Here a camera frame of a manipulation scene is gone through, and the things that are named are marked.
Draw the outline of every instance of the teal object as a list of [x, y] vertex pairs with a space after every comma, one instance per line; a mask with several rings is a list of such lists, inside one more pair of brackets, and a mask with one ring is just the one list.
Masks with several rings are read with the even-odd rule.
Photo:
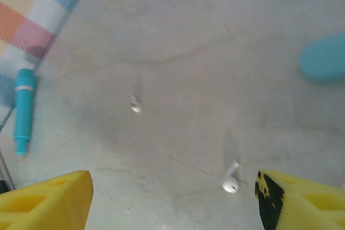
[[19, 70], [16, 78], [17, 112], [15, 132], [13, 139], [16, 141], [16, 154], [26, 154], [27, 145], [31, 139], [31, 123], [33, 113], [33, 98], [36, 87], [36, 78], [32, 70]]
[[310, 43], [300, 54], [300, 68], [314, 82], [345, 80], [345, 33]]

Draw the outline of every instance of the black marking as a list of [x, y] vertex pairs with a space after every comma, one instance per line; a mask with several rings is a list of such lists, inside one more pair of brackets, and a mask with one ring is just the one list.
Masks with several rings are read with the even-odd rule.
[[256, 195], [259, 200], [260, 217], [265, 230], [276, 230], [283, 206], [284, 190], [268, 175], [264, 174], [263, 176], [270, 195], [265, 197], [259, 190], [259, 184], [255, 184]]

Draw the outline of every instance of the earbud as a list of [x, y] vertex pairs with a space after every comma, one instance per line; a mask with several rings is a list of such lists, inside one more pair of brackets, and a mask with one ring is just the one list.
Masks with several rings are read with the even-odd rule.
[[234, 173], [240, 167], [237, 161], [233, 162], [229, 169], [225, 173], [225, 178], [223, 181], [223, 189], [229, 193], [236, 193], [239, 189], [238, 181], [233, 177]]

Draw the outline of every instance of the gray marble surface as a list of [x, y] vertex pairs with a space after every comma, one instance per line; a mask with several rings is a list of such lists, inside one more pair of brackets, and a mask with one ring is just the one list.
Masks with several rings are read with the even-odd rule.
[[345, 177], [345, 86], [298, 69], [344, 14], [344, 0], [81, 0], [38, 72], [28, 155], [14, 156], [13, 116], [0, 134], [12, 176], [90, 170], [87, 230], [262, 229], [259, 169]]

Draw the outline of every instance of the pastel checkered blanket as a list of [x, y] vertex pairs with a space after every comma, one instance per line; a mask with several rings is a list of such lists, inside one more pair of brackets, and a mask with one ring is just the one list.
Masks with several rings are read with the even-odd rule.
[[11, 80], [43, 59], [78, 1], [0, 0], [1, 105], [11, 105]]

